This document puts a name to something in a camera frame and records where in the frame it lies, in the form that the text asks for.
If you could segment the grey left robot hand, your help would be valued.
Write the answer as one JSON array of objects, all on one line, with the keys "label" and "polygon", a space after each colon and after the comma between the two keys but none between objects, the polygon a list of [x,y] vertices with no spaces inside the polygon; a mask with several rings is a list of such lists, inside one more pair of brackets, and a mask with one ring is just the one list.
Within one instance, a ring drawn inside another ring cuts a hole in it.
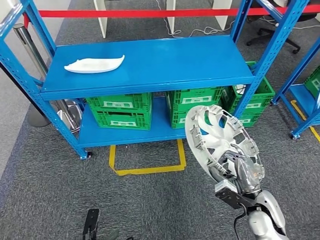
[{"label": "grey left robot hand", "polygon": [[97,240],[116,240],[119,236],[118,230],[115,230],[108,234],[99,234],[97,236]]}]

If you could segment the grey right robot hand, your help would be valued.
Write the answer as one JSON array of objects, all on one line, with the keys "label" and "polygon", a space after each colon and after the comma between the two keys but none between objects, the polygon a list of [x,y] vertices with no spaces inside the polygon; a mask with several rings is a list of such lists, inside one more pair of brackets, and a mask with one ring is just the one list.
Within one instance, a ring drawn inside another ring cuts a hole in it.
[{"label": "grey right robot hand", "polygon": [[209,175],[217,183],[225,181],[239,194],[260,192],[260,172],[248,155],[227,150],[217,162],[207,164]]}]

